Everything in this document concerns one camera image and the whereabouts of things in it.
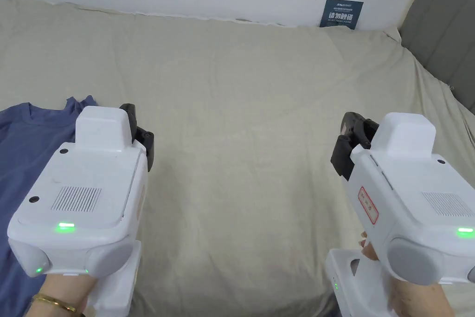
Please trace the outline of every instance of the green led light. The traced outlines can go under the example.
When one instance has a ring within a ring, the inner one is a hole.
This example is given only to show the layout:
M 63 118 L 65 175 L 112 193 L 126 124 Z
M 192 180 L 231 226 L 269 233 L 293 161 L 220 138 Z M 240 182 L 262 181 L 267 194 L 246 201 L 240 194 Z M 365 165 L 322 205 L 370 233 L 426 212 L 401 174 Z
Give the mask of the green led light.
M 59 223 L 60 227 L 74 227 L 74 223 Z
M 74 226 L 58 226 L 56 233 L 73 233 L 76 230 Z
M 473 239 L 473 238 L 475 238 L 475 233 L 457 232 L 457 235 L 460 238 L 464 238 L 464 239 Z

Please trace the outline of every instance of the blue cloth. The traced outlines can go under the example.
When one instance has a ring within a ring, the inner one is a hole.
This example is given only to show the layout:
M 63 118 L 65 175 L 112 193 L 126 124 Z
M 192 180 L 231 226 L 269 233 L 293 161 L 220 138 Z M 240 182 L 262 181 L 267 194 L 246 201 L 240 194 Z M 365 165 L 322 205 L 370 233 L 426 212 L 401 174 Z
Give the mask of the blue cloth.
M 76 118 L 87 105 L 70 98 L 63 110 L 44 110 L 22 103 L 0 112 L 0 311 L 23 316 L 45 276 L 28 277 L 8 245 L 8 222 L 49 158 L 64 142 L 74 142 Z

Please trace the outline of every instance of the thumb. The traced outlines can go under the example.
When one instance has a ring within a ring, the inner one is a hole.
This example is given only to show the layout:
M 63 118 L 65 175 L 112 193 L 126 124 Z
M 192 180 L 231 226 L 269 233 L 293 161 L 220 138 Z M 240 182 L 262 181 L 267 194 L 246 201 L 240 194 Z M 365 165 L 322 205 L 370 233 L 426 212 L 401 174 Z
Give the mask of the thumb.
M 376 252 L 374 251 L 373 245 L 369 243 L 367 246 L 363 248 L 362 251 L 363 255 L 371 260 L 378 261 L 378 256 L 376 255 Z

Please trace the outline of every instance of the beige bed sheet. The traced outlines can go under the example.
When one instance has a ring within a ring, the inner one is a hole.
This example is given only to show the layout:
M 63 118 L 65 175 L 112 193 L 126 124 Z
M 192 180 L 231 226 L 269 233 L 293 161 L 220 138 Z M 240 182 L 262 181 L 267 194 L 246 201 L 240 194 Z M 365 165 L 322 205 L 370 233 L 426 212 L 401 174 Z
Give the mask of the beige bed sheet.
M 0 0 L 0 80 L 1 108 L 91 94 L 155 133 L 132 316 L 323 316 L 325 256 L 361 231 L 330 164 L 346 111 L 425 114 L 475 185 L 475 117 L 383 32 Z

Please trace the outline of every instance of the hand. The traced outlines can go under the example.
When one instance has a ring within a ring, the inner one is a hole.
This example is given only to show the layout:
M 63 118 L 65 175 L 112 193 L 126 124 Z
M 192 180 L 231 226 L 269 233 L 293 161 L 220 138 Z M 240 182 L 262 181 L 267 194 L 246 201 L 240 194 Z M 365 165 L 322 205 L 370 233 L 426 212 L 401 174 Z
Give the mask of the hand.
M 89 275 L 64 276 L 47 275 L 39 292 L 57 298 L 64 303 L 75 306 L 83 312 L 87 305 L 87 297 L 94 289 L 97 279 Z
M 373 249 L 373 245 L 369 243 L 367 246 L 364 246 L 364 244 L 366 243 L 366 238 L 368 238 L 368 234 L 366 234 L 366 232 L 363 232 L 361 233 L 361 237 L 364 238 L 362 241 L 359 242 L 359 244 L 363 248 L 362 250 L 363 255 L 371 260 L 378 261 L 379 259 L 378 259 L 378 256 L 376 255 L 376 252 Z
M 363 255 L 374 261 L 379 260 L 371 243 L 364 246 L 368 237 L 366 232 L 363 232 L 361 237 L 364 238 L 359 242 L 363 248 Z M 398 316 L 455 317 L 455 313 L 439 284 L 420 286 L 396 278 L 391 278 L 391 283 L 389 305 Z

